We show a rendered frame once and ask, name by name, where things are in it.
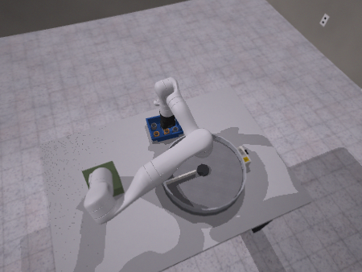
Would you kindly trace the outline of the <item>blue crate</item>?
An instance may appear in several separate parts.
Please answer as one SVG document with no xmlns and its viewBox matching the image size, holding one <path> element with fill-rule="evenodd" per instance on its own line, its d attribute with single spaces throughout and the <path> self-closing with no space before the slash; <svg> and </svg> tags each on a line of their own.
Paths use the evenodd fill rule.
<svg viewBox="0 0 362 272">
<path fill-rule="evenodd" d="M 150 131 L 151 141 L 152 141 L 153 144 L 157 143 L 157 142 L 167 140 L 167 139 L 184 136 L 183 129 L 181 128 L 181 126 L 178 123 L 178 121 L 176 120 L 176 118 L 175 118 L 175 126 L 178 127 L 178 132 L 173 133 L 173 127 L 175 127 L 175 126 L 172 126 L 171 128 L 167 128 L 167 129 L 170 130 L 169 134 L 164 134 L 164 130 L 162 130 L 162 127 L 160 126 L 160 120 L 161 120 L 160 115 L 155 116 L 155 117 L 149 117 L 146 120 L 146 124 L 147 124 L 147 127 L 148 127 L 149 131 Z M 157 129 L 156 130 L 151 129 L 151 124 L 152 123 L 157 124 Z M 155 131 L 159 132 L 158 137 L 154 137 L 154 132 Z"/>
</svg>

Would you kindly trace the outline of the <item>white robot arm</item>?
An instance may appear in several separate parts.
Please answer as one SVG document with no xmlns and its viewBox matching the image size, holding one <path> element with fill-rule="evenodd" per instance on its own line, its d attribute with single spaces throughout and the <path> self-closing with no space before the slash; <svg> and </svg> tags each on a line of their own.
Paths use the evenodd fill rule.
<svg viewBox="0 0 362 272">
<path fill-rule="evenodd" d="M 186 137 L 140 167 L 127 192 L 118 200 L 113 198 L 109 169 L 100 167 L 89 174 L 89 191 L 84 200 L 84 208 L 99 225 L 112 220 L 134 201 L 165 182 L 190 157 L 206 158 L 212 153 L 212 134 L 196 125 L 181 96 L 177 80 L 173 77 L 160 80 L 155 83 L 154 90 L 160 107 L 171 110 Z"/>
</svg>

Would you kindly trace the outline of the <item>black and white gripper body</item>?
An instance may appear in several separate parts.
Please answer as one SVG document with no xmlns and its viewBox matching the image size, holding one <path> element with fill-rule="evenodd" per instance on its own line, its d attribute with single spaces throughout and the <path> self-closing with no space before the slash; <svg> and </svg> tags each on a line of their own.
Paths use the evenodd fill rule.
<svg viewBox="0 0 362 272">
<path fill-rule="evenodd" d="M 160 107 L 159 99 L 154 101 L 155 106 L 159 106 L 160 125 L 163 130 L 175 126 L 175 116 L 171 110 L 164 110 Z"/>
</svg>

